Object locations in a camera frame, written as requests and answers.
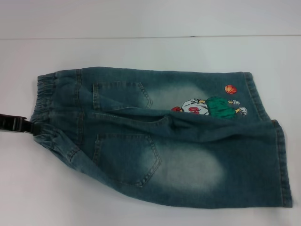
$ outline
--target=back pocket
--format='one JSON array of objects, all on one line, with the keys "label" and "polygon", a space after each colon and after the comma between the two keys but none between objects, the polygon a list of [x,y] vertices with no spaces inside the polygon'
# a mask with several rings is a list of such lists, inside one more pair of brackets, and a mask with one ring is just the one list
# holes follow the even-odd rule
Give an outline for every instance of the back pocket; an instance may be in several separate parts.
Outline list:
[{"label": "back pocket", "polygon": [[142,187],[161,159],[150,136],[98,134],[93,162],[111,179]]},{"label": "back pocket", "polygon": [[94,110],[113,111],[127,107],[150,108],[151,99],[140,82],[114,81],[93,84]]}]

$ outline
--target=white background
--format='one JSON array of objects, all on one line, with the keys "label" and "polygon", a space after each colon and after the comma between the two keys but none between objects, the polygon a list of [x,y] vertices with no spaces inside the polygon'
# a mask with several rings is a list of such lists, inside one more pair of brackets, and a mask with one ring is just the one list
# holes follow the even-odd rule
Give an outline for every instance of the white background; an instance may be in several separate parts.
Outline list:
[{"label": "white background", "polygon": [[71,170],[30,134],[0,132],[0,225],[300,225],[300,11],[299,0],[0,0],[0,113],[29,118],[37,76],[63,69],[252,72],[285,131],[294,201],[221,210],[147,203]]}]

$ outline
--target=orange basketball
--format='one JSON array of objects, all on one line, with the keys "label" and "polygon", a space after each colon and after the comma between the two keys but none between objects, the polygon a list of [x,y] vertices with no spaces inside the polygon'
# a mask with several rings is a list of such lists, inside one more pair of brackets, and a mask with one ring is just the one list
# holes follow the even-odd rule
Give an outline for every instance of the orange basketball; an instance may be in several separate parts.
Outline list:
[{"label": "orange basketball", "polygon": [[237,88],[233,85],[227,85],[227,86],[225,86],[225,91],[226,91],[226,93],[234,94],[237,92]]}]

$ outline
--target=children's shorts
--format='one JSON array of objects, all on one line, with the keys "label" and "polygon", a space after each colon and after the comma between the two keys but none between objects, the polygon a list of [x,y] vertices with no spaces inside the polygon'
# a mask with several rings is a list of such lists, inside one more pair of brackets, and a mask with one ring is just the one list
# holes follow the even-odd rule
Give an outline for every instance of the children's shorts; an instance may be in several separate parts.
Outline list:
[{"label": "children's shorts", "polygon": [[284,133],[250,73],[60,71],[38,77],[31,121],[66,165],[136,199],[292,207]]}]

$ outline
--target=embroidered cartoon patch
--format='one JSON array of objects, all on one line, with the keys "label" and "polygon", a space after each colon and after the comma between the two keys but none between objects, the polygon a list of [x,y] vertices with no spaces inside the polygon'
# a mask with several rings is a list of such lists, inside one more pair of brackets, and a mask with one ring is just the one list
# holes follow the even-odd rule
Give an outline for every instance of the embroidered cartoon patch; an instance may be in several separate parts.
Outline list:
[{"label": "embroidered cartoon patch", "polygon": [[172,111],[175,112],[190,112],[194,114],[211,115],[218,118],[234,118],[237,113],[242,116],[247,115],[245,107],[237,109],[232,108],[230,105],[239,105],[237,100],[226,100],[221,97],[211,97],[207,100],[191,99],[186,101],[182,107],[174,107]]},{"label": "embroidered cartoon patch", "polygon": [[237,88],[233,85],[227,85],[225,86],[225,92],[229,94],[235,94],[237,93]]}]

